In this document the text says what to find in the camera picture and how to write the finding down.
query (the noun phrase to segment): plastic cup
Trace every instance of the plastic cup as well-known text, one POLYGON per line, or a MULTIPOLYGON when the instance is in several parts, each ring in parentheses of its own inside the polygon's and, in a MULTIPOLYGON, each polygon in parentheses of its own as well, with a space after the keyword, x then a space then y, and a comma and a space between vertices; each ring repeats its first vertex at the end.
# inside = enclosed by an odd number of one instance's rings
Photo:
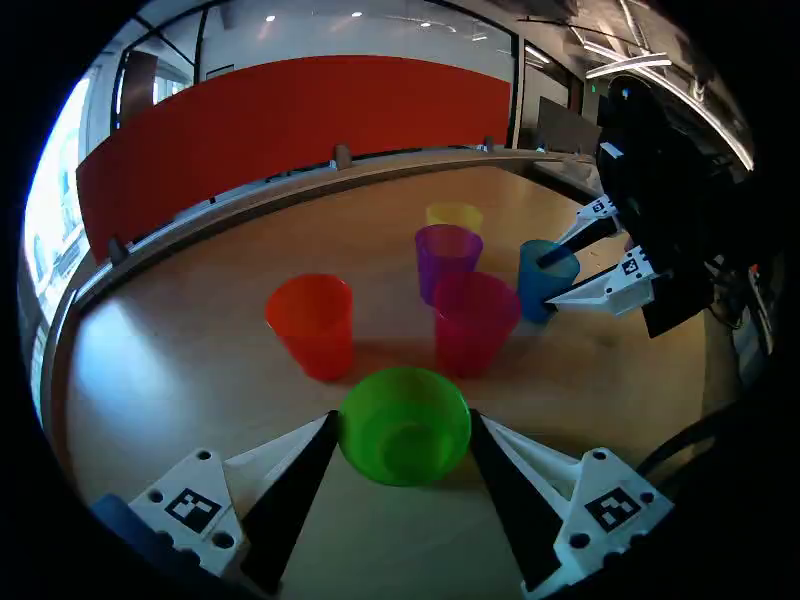
POLYGON ((458 225, 480 234, 483 224, 481 211, 464 202, 437 202, 425 211, 428 225, 458 225))
POLYGON ((459 377, 481 375, 519 322, 514 290, 485 273, 453 273, 436 288, 436 360, 459 377))
POLYGON ((439 279, 448 273, 474 271, 483 250, 483 240, 478 234, 456 225, 423 227, 417 231, 415 240, 419 293, 431 306, 439 279))
POLYGON ((469 408, 450 381, 413 367, 385 369, 354 387, 339 408, 339 446, 365 477, 423 485, 451 471, 469 446, 469 408))
POLYGON ((522 314, 534 323, 545 323, 553 314, 542 300, 563 292, 581 271, 581 264, 572 252, 563 249, 559 260, 542 268, 539 258, 559 248, 559 244, 546 240, 525 242, 519 249, 519 275, 517 295, 522 303, 522 314))
POLYGON ((301 275, 270 296, 266 319, 309 377, 332 381, 353 364, 353 293, 333 275, 301 275))

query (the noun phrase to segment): orange plastic cup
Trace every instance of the orange plastic cup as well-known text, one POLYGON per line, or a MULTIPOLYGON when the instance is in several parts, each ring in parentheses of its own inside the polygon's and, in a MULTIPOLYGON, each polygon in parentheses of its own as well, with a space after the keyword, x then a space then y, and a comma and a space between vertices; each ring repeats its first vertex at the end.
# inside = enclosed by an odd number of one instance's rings
POLYGON ((301 275, 267 301, 267 323, 306 375, 342 377, 353 364, 353 292, 333 275, 301 275))

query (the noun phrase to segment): purple plastic cup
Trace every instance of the purple plastic cup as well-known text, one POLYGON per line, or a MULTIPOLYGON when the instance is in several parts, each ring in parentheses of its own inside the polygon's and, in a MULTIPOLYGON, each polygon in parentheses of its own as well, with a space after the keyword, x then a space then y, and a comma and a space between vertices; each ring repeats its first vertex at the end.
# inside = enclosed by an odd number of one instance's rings
POLYGON ((439 279, 449 273, 474 271, 483 250, 481 236, 457 225, 429 225, 420 229, 414 239, 419 293, 430 306, 439 279))

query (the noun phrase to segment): green plastic bowl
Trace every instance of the green plastic bowl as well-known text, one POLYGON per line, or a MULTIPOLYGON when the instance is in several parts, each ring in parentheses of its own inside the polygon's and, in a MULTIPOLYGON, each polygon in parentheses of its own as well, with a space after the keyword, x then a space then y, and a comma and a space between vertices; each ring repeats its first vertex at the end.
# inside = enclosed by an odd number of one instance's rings
POLYGON ((386 485, 442 478, 469 447, 469 408, 432 371, 386 369, 354 387, 339 409, 339 446, 365 477, 386 485))

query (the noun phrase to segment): wooden table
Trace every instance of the wooden table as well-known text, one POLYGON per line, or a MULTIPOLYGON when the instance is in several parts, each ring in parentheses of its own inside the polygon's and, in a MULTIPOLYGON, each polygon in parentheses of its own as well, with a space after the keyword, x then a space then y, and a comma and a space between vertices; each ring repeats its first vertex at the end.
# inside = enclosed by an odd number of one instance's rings
MULTIPOLYGON (((479 269, 515 284, 518 249, 557 237, 579 208, 507 172, 434 173, 342 192, 250 221, 161 262, 80 325, 68 445, 84 498, 131 499, 193 449, 224 457, 339 406, 367 374, 433 367, 413 235, 425 207, 484 213, 479 269), (263 320, 288 277, 335 273, 353 288, 356 363, 305 377, 263 320)), ((625 237, 582 251, 580 277, 616 263, 625 237)), ((456 381, 471 406, 579 456, 604 445, 632 464, 700 416, 704 327, 650 340, 640 311, 523 323, 488 374, 456 381)), ((423 489, 382 487, 336 450, 284 576, 285 599, 519 598, 521 576, 474 461, 423 489)))

